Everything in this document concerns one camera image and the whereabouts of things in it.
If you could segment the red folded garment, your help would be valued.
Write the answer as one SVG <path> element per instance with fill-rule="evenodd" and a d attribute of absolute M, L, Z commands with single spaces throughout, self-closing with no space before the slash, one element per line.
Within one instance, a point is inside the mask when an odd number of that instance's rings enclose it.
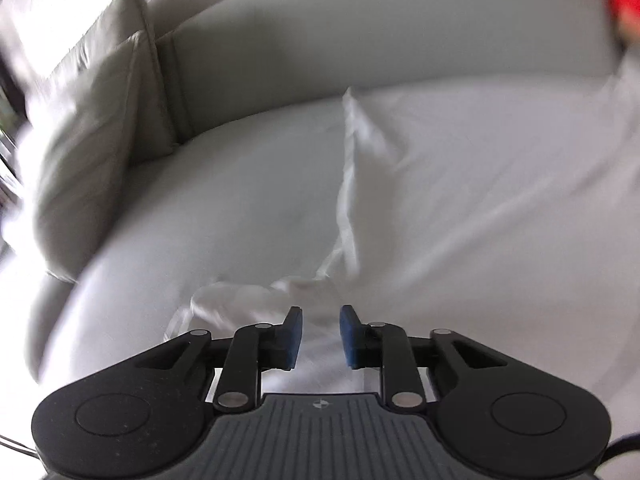
<path fill-rule="evenodd" d="M 639 41 L 640 0 L 608 0 L 618 34 L 628 44 Z"/>

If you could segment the front beige throw pillow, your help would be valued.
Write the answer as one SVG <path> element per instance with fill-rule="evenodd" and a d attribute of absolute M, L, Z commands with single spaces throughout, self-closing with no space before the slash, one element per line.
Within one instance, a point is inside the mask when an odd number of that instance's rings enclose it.
<path fill-rule="evenodd" d="M 171 153 L 151 38 L 134 32 L 47 96 L 17 149 L 18 239 L 63 281 L 76 281 L 111 229 L 131 164 Z"/>

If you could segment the beige throw pillow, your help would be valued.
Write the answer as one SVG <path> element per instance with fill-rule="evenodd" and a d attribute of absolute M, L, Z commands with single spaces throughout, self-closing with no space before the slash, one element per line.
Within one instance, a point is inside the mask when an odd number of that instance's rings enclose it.
<path fill-rule="evenodd" d="M 130 162 L 150 162 L 172 153 L 177 141 L 155 34 L 146 0 L 112 0 L 50 75 L 26 91 L 26 112 L 35 119 L 61 90 L 93 68 L 124 41 L 140 32 L 140 96 Z"/>
<path fill-rule="evenodd" d="M 151 38 L 134 32 L 47 96 L 17 149 L 18 239 L 63 281 L 76 281 L 111 229 L 131 164 L 171 153 Z"/>

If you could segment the grey fabric sofa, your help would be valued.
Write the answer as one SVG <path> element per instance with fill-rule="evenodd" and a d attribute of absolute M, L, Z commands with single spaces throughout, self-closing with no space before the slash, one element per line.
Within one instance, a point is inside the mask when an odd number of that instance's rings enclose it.
<path fill-rule="evenodd" d="M 216 281 L 312 278 L 338 237 L 347 91 L 602 78 L 627 50 L 604 0 L 226 0 L 190 18 L 158 46 L 179 147 L 130 172 L 76 281 L 21 256 L 40 391 L 175 336 Z"/>

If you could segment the rear beige throw pillow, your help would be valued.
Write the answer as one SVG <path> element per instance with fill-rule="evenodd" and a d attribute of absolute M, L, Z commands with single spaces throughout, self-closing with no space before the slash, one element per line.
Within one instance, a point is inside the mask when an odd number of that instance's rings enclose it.
<path fill-rule="evenodd" d="M 61 90 L 93 68 L 124 41 L 140 32 L 140 96 L 130 162 L 150 162 L 172 153 L 177 141 L 155 34 L 146 0 L 112 0 L 50 75 L 26 91 L 26 112 L 35 119 Z"/>

